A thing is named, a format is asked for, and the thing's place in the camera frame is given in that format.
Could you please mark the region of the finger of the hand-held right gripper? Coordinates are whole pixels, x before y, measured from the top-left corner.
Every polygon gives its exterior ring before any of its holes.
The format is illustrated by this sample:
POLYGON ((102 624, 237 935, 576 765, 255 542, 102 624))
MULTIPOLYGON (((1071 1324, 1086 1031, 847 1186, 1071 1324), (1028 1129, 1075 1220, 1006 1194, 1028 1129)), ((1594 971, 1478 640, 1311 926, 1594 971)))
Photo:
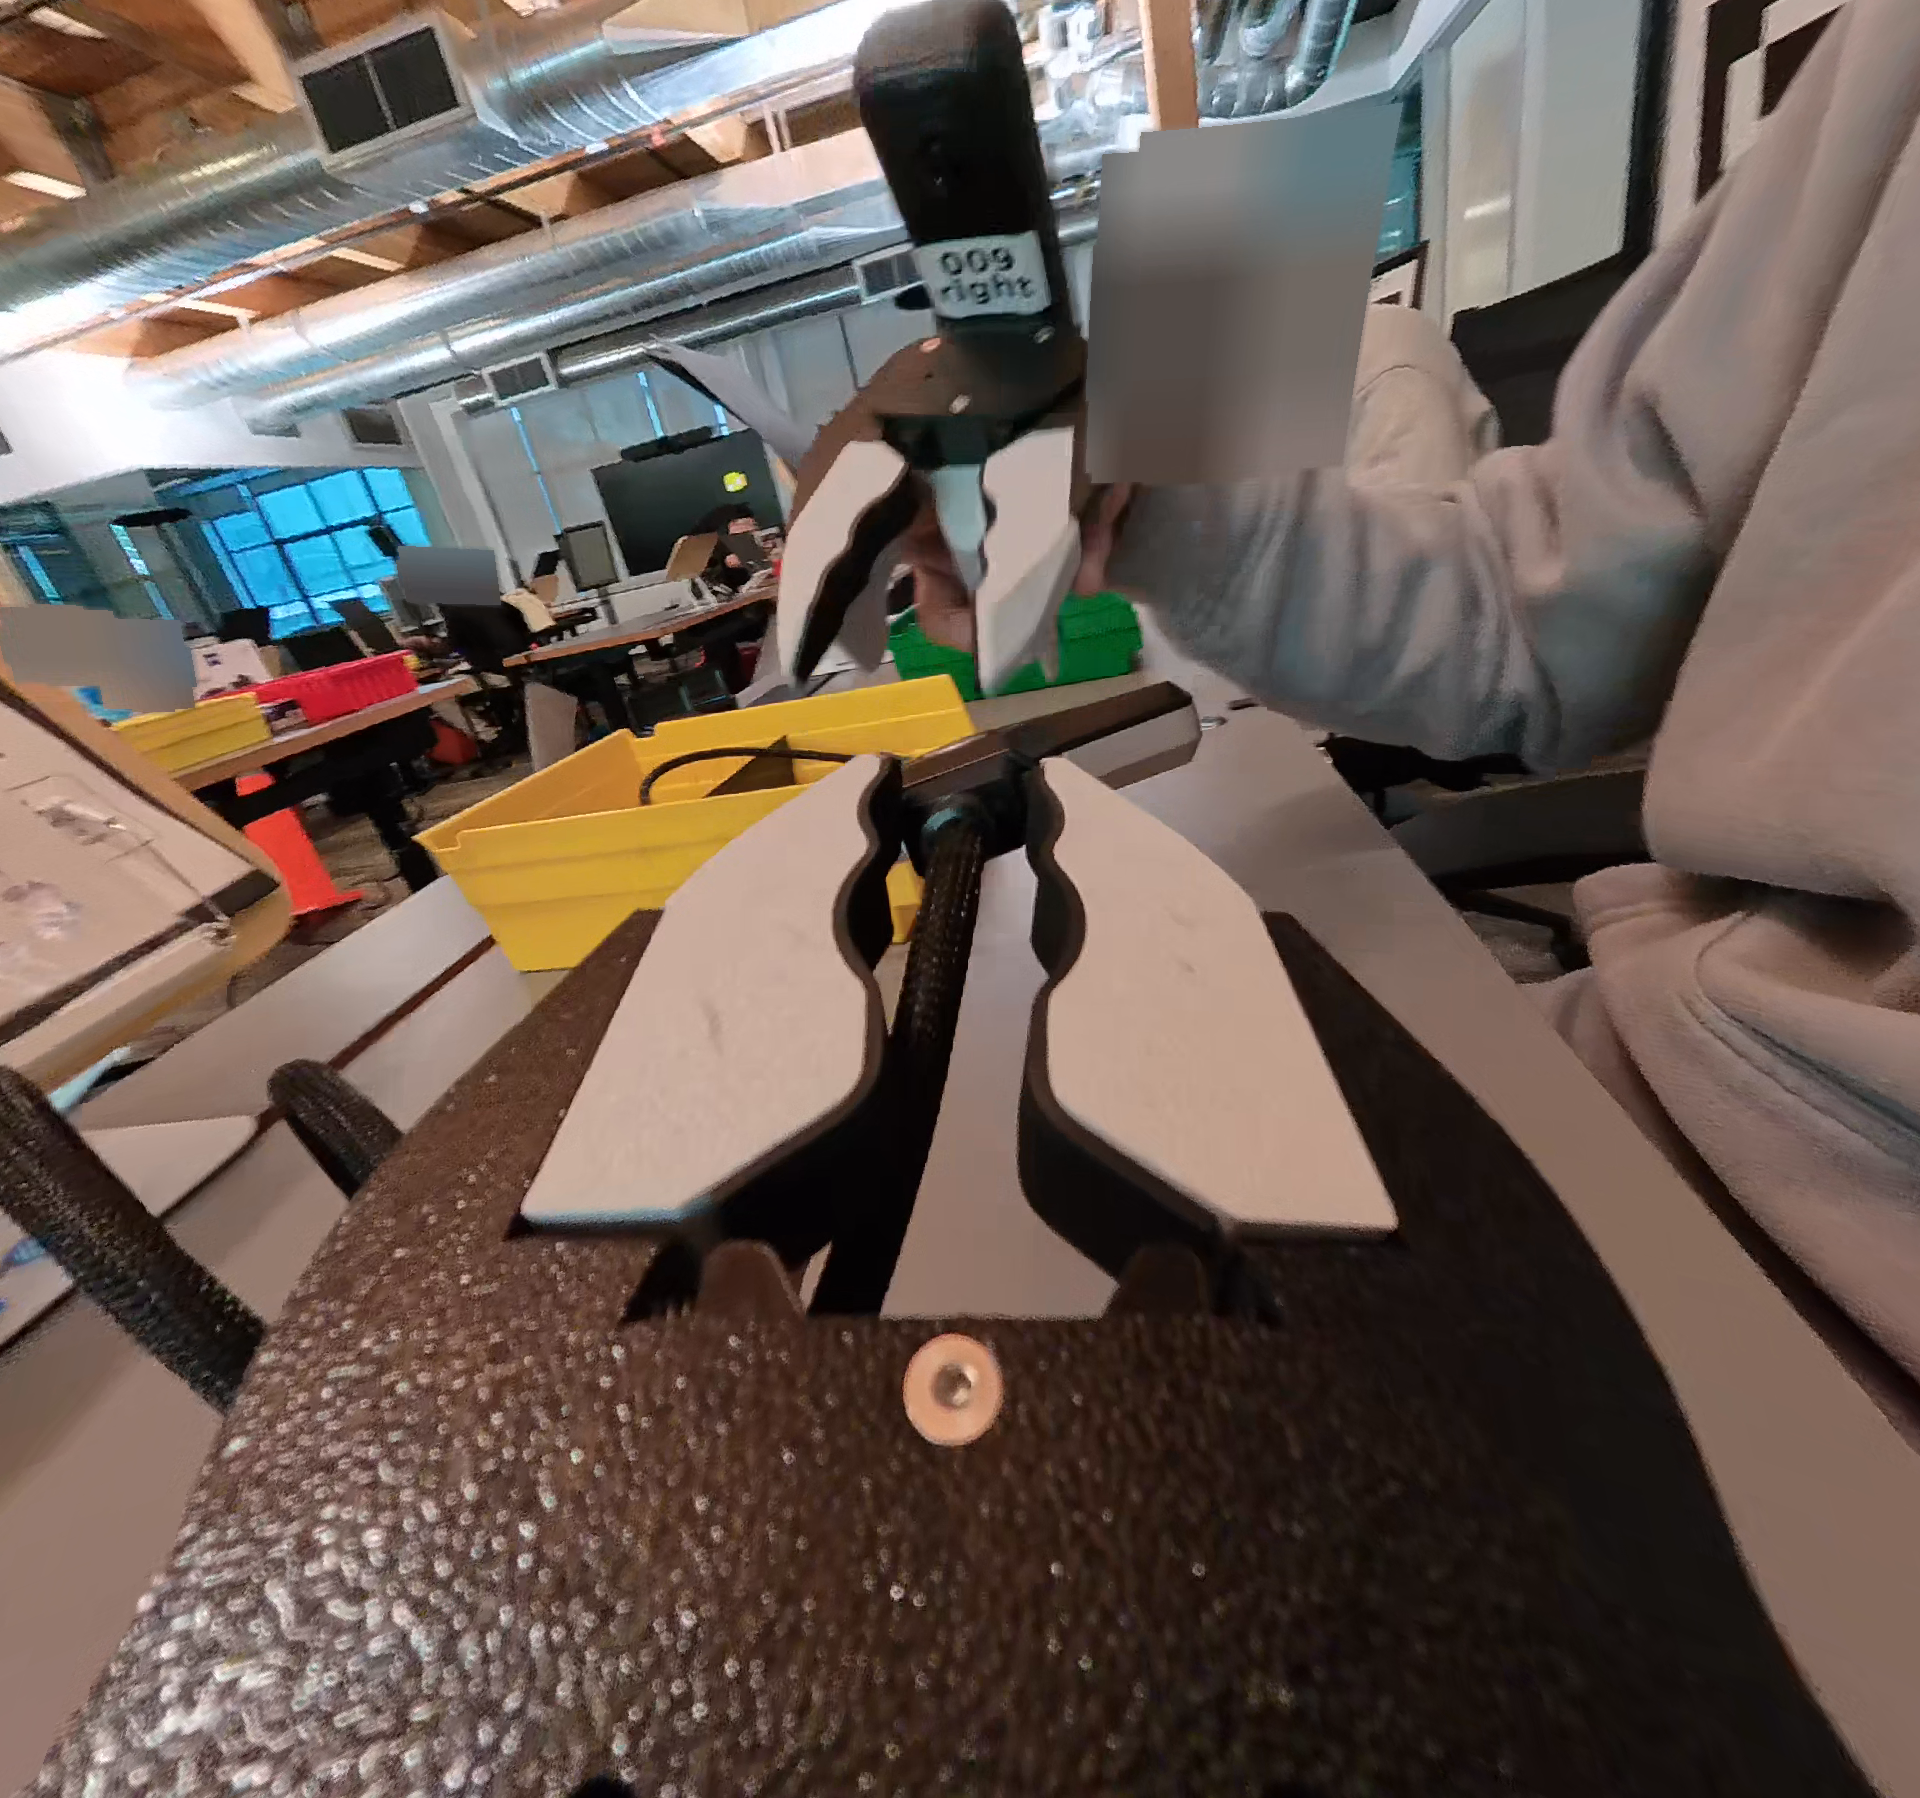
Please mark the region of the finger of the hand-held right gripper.
POLYGON ((775 611, 786 682, 811 682, 837 652, 873 671, 888 652, 888 598, 900 544, 920 514, 908 459, 885 441, 850 441, 794 515, 775 611))
POLYGON ((1073 488, 1073 424, 1032 428, 983 463, 988 530, 973 593, 983 692, 1009 690, 1028 665, 1058 673, 1058 611, 1081 566, 1073 488))

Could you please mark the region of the grey usb hub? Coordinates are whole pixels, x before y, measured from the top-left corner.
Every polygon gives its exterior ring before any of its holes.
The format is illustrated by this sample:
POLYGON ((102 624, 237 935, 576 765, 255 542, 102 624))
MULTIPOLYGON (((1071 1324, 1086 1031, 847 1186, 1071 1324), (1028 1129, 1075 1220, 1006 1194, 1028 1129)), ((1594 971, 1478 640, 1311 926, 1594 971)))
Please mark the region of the grey usb hub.
POLYGON ((945 680, 752 718, 766 719, 758 737, 656 763, 642 784, 646 806, 711 810, 739 830, 874 756, 890 773, 879 789, 879 831, 895 856, 920 864, 949 825, 978 833, 988 855, 1020 844, 1026 777, 1045 758, 1069 758, 1120 786, 1186 763, 1199 745, 1199 712, 1172 682, 1031 690, 990 704, 986 724, 945 680))

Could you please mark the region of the person's right forearm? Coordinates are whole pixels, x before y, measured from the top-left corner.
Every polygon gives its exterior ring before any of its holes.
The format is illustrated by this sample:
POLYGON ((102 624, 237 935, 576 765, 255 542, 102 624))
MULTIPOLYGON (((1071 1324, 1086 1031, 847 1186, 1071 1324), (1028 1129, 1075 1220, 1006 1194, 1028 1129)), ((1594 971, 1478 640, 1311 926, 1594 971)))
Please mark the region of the person's right forearm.
POLYGON ((1563 769, 1654 733, 1713 595, 1834 631, 1916 563, 1919 3, 1850 0, 1457 484, 1138 490, 1111 585, 1308 719, 1563 769))

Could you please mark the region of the person's right hand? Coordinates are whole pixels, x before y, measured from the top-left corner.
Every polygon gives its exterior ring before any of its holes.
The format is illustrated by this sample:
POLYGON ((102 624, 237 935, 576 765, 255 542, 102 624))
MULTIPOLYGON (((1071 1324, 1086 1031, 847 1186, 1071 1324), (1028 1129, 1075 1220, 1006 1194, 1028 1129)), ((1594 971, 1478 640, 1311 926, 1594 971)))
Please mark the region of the person's right hand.
MULTIPOLYGON (((1108 562, 1134 484, 1101 484, 1075 510, 1081 555, 1071 591, 1092 596, 1108 587, 1108 562)), ((973 650, 973 596, 962 585, 932 495, 920 490, 913 524, 900 534, 900 570, 913 580, 920 631, 954 650, 973 650)))

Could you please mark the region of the green plastic bin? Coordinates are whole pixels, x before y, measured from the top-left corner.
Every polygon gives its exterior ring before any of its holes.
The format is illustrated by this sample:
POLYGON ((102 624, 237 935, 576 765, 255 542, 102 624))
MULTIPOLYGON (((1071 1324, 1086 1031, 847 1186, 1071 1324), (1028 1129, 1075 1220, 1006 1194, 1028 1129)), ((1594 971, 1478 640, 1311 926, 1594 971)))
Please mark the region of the green plastic bin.
POLYGON ((1106 682, 1134 671, 1143 650, 1138 613, 1119 595, 1069 596, 1056 616, 1056 663, 1022 665, 999 690, 983 690, 971 652, 929 639, 917 610, 890 621, 888 650, 900 682, 948 677, 966 702, 1063 685, 1106 682))

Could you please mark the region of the grey pointed panel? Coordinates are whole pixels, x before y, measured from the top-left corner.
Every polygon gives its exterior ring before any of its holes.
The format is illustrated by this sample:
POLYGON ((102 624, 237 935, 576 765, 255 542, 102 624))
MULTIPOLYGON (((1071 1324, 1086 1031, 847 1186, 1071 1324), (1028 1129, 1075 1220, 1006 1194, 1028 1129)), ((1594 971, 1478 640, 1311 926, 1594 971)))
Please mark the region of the grey pointed panel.
POLYGON ((646 360, 678 377, 691 389, 706 395, 731 418, 755 430, 766 451, 789 472, 798 472, 817 437, 817 428, 801 422, 791 411, 755 379, 739 360, 723 352, 650 342, 646 360))

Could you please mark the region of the large black screen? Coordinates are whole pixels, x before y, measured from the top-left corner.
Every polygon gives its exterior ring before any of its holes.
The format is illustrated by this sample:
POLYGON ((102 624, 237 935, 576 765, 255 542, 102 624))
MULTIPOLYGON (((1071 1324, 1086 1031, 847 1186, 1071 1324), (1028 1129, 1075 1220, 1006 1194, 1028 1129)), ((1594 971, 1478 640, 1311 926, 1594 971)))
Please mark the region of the large black screen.
POLYGON ((626 571, 660 574, 683 537, 723 533, 749 517, 781 530, 784 505, 756 433, 696 428, 630 447, 590 472, 626 571))

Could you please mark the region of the wooden office desk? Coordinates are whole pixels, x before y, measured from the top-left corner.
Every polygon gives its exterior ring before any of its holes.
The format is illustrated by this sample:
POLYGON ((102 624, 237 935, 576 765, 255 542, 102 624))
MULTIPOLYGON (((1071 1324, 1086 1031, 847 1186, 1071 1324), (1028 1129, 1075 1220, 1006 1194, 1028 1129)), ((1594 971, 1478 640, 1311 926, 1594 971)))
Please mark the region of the wooden office desk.
POLYGON ((345 817, 367 824, 405 887, 419 892, 440 877, 440 869, 409 821, 402 771, 431 752, 435 709, 459 704, 476 692, 471 677, 437 682, 190 765, 175 781, 233 828, 326 799, 345 817))
POLYGON ((775 585, 669 610, 504 659, 504 673, 544 685, 594 707, 606 730, 649 733, 660 724, 733 709, 747 685, 747 650, 773 624, 775 585))

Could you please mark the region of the black office chair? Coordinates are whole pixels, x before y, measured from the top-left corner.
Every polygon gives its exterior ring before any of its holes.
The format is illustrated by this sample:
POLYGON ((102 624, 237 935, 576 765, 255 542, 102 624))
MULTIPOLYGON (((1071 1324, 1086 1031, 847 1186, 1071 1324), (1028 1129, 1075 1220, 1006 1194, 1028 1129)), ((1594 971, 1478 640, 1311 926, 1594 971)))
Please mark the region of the black office chair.
POLYGON ((1647 861, 1640 758, 1546 777, 1513 756, 1437 758, 1346 737, 1320 750, 1457 912, 1538 931, 1563 974, 1590 960, 1582 929, 1569 906, 1525 889, 1647 861))

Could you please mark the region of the orange traffic cone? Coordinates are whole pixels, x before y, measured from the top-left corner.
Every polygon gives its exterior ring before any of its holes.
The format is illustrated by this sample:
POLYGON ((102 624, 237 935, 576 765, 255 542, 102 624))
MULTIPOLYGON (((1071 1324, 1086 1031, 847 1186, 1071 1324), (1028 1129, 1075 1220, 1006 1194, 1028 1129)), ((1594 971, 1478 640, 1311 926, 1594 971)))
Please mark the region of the orange traffic cone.
POLYGON ((362 906, 362 892, 345 889, 333 880, 295 808, 275 810, 242 830, 279 872, 295 921, 322 921, 362 906))

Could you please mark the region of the red plastic bin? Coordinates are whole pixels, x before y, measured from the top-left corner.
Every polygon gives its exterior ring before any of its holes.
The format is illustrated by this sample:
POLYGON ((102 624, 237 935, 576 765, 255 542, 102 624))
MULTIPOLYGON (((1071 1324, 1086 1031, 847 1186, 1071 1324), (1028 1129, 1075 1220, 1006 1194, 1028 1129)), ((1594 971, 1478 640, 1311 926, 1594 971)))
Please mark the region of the red plastic bin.
POLYGON ((409 656, 390 652, 297 671, 245 690, 267 713, 287 709, 308 725, 320 725, 411 697, 419 690, 419 677, 409 656))

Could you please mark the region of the person's sweatshirt torso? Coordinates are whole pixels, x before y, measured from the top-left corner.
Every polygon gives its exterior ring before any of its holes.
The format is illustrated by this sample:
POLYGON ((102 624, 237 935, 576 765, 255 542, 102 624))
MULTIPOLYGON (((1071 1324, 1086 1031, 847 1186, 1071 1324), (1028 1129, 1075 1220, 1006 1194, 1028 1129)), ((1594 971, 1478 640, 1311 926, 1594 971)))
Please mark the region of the person's sweatshirt torso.
POLYGON ((1577 889, 1579 1027, 1916 1386, 1916 752, 1669 728, 1646 786, 1653 863, 1577 889))

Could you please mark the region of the white air vent box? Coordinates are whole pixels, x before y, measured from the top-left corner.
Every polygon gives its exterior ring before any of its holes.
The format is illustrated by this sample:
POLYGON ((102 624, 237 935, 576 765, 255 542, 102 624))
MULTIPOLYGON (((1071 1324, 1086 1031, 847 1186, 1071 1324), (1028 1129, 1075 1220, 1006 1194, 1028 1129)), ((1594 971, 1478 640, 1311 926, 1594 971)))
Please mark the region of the white air vent box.
POLYGON ((422 10, 293 62, 293 86, 330 171, 364 164, 474 119, 467 33, 422 10))

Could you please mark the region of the brown document stand with paper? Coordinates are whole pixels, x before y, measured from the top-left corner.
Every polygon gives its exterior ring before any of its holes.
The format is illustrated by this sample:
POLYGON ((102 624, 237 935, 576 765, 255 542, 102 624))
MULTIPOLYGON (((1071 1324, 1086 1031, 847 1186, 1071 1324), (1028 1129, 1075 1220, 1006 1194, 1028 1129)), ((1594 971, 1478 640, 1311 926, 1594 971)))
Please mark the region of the brown document stand with paper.
POLYGON ((3 1063, 58 1086, 277 945, 242 831, 69 697, 3 682, 3 1063))

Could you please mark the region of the silver spiral air duct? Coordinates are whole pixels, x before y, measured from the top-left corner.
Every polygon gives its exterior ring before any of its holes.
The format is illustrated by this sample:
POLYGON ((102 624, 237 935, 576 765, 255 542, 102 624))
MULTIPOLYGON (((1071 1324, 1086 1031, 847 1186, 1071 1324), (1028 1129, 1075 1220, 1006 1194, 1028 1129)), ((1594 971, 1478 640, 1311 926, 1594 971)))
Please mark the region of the silver spiral air duct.
POLYGON ((5 342, 58 342, 120 305, 190 289, 252 259, 385 220, 639 135, 671 138, 773 90, 846 65, 868 14, 828 9, 745 37, 669 31, 577 6, 445 41, 453 113, 326 155, 316 121, 289 110, 115 178, 5 235, 5 342))
POLYGON ((131 385, 163 410, 224 402, 245 418, 299 424, 599 328, 813 275, 900 239, 900 208, 879 187, 798 205, 641 210, 630 202, 558 227, 534 249, 471 251, 140 362, 131 385))

